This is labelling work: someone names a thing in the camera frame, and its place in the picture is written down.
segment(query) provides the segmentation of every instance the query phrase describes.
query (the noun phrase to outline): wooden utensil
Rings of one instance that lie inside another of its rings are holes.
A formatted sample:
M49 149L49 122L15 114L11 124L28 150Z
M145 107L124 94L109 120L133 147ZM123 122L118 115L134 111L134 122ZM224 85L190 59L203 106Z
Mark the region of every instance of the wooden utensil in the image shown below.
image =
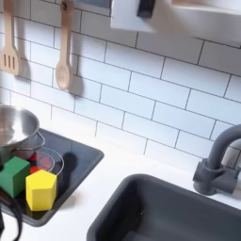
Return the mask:
M72 81L70 64L71 48L71 14L73 4L70 0L64 0L61 5L61 30L60 30L60 60L56 66L56 81L60 89L66 90Z
M5 46L1 53L2 70L19 74L20 58L14 45L14 0L4 0Z

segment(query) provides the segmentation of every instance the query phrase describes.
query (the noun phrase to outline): green block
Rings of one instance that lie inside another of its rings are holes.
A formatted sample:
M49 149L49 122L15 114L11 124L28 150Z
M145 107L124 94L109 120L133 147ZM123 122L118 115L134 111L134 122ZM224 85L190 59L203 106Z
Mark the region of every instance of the green block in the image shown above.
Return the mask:
M30 163L19 157L13 157L0 172L0 186L15 198L24 191L25 178L28 175L30 175Z

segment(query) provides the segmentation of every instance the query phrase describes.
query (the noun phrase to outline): yellow hexagon block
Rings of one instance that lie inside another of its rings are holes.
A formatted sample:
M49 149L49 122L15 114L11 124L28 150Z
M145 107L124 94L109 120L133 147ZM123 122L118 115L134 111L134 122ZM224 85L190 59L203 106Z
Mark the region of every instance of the yellow hexagon block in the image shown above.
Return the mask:
M26 177L26 201L31 211L51 210L56 199L56 176L39 170Z

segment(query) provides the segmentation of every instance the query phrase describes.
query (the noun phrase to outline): toy block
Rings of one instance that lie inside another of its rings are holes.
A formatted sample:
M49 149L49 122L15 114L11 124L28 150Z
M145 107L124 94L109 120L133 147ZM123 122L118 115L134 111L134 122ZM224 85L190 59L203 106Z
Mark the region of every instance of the toy block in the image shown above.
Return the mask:
M25 189L25 178L30 174L30 163L13 157L0 172L0 186L12 197L17 197Z
M51 210L56 199L56 175L39 170L26 177L26 201L31 211Z

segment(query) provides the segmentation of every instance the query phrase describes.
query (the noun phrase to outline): gray sink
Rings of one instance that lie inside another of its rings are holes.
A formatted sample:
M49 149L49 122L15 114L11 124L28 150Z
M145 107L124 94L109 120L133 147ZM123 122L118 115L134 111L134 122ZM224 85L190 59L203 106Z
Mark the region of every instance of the gray sink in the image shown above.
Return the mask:
M126 178L88 241L241 241L241 211L148 175Z

